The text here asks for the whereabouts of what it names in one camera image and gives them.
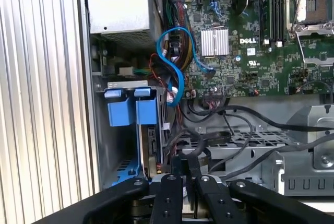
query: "heatsink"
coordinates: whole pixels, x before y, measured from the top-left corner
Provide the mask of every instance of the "heatsink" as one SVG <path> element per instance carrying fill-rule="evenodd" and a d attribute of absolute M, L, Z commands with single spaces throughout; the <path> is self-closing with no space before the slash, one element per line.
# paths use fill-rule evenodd
<path fill-rule="evenodd" d="M 211 29 L 201 31 L 201 53 L 205 58 L 229 54 L 229 30 Z"/>

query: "side panel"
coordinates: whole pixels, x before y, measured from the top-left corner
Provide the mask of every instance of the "side panel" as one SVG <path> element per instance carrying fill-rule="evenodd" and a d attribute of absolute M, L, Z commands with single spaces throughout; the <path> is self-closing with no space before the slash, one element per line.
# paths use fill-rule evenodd
<path fill-rule="evenodd" d="M 0 0 L 1 224 L 32 223 L 99 188 L 81 12 L 77 0 Z"/>

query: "capacitor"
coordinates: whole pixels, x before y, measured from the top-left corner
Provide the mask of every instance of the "capacitor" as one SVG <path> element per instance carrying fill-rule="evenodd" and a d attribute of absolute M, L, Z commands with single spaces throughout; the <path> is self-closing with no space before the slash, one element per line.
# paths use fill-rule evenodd
<path fill-rule="evenodd" d="M 214 23 L 212 23 L 212 26 L 213 26 L 213 27 L 219 27 L 219 26 L 220 26 L 220 23 L 219 23 L 219 22 L 214 22 Z"/>
<path fill-rule="evenodd" d="M 240 61 L 241 61 L 241 56 L 240 56 L 240 55 L 237 55 L 237 56 L 235 57 L 235 61 L 240 62 Z"/>

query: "dell logo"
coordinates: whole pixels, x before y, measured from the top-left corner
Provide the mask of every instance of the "dell logo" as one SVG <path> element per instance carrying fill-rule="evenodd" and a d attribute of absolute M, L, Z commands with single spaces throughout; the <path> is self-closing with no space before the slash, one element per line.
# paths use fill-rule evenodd
<path fill-rule="evenodd" d="M 252 39 L 240 39 L 240 44 L 256 44 L 256 40 Z"/>

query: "black arm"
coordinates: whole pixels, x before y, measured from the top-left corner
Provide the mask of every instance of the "black arm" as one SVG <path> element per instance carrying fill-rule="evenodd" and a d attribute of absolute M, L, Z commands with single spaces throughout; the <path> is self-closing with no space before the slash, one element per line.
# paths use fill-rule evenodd
<path fill-rule="evenodd" d="M 136 196 L 145 193 L 148 186 L 149 185 L 146 180 L 139 178 L 129 179 L 55 212 L 54 214 L 35 222 L 35 224 L 86 223 L 93 214 L 102 210 L 104 207 L 133 199 Z"/>
<path fill-rule="evenodd" d="M 265 213 L 270 223 L 334 223 L 333 216 L 246 180 L 231 182 L 229 190 L 233 198 Z"/>

